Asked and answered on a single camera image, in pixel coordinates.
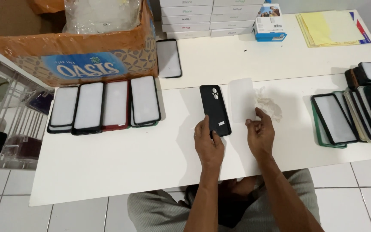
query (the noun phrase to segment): oasis logo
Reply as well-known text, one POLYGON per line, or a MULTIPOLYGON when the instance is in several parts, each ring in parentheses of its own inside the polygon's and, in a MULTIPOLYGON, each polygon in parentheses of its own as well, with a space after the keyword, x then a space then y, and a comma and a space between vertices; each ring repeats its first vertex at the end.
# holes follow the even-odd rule
POLYGON ((125 65, 109 52, 42 56, 45 66, 64 79, 95 78, 122 75, 125 65))

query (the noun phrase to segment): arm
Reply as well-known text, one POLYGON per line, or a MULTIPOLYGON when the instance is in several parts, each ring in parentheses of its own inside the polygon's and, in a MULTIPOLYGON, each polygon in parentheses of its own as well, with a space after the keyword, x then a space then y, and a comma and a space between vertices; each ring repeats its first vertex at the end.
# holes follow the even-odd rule
POLYGON ((194 142, 202 171, 200 185, 184 232, 217 232, 218 181, 224 157, 224 145, 215 131, 213 131, 213 140, 210 139, 208 115, 195 127, 194 142))
POLYGON ((256 108, 255 112, 261 121, 247 119, 247 140, 263 175, 277 226, 281 232, 324 232, 273 159, 275 132, 271 118, 259 108, 256 108))

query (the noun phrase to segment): iphone box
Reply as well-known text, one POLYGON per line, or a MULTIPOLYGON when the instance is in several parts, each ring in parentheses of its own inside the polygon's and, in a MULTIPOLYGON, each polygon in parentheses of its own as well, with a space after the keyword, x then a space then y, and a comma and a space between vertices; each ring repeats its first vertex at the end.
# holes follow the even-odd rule
POLYGON ((252 27, 254 21, 255 20, 212 22, 210 24, 210 30, 252 27))
POLYGON ((250 34, 253 31, 253 29, 254 27, 234 28, 234 29, 216 29, 216 30, 211 31, 210 37, 250 34))
POLYGON ((167 39, 187 39, 187 38, 197 38, 210 36, 211 31, 176 31, 167 32, 167 39))
POLYGON ((261 5, 263 3, 264 3, 264 0, 214 0, 215 7, 261 5))
POLYGON ((210 23, 193 23, 193 24, 165 24, 161 25, 163 32, 173 31, 208 31, 210 29, 210 23))
POLYGON ((213 5, 213 0, 160 0, 162 8, 213 5))
POLYGON ((161 16, 179 16, 179 15, 196 15, 196 14, 211 14, 213 6, 192 6, 192 7, 175 7, 161 8, 161 16))
POLYGON ((161 17, 162 24, 185 24, 210 22, 211 14, 196 14, 161 17))
POLYGON ((258 13, 262 5, 213 7, 212 14, 258 13))
POLYGON ((210 18, 210 22, 255 20, 256 17, 257 17, 257 13, 212 14, 210 18))

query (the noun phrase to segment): tiled floor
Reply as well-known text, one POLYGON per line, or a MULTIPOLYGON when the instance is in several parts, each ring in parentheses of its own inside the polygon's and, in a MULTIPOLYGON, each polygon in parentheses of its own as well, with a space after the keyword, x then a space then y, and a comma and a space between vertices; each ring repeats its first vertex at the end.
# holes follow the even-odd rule
MULTIPOLYGON (((326 232, 371 232, 371 160, 310 169, 326 232)), ((128 195, 28 207, 33 171, 0 170, 0 232, 134 232, 128 195)), ((167 189, 178 201, 184 187, 167 189)))

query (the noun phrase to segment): photo of people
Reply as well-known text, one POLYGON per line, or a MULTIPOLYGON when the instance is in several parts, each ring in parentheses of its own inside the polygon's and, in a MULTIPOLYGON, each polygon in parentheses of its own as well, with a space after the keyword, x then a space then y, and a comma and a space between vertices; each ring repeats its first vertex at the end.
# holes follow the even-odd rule
POLYGON ((258 15, 260 17, 278 17, 280 16, 280 10, 278 6, 262 7, 258 15))

